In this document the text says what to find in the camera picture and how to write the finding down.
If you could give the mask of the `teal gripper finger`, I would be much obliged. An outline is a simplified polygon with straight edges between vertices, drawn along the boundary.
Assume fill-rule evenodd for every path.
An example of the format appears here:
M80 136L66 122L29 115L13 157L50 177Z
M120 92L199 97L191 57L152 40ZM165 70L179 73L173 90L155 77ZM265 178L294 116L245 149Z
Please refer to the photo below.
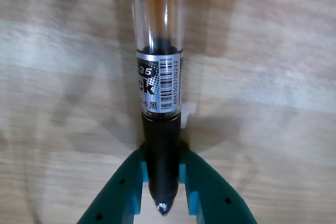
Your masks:
M120 165L78 224L133 223L141 211L143 183L148 180L145 149L139 148Z
M256 223L238 192L206 161L183 150L180 183L185 185L188 213L197 223Z

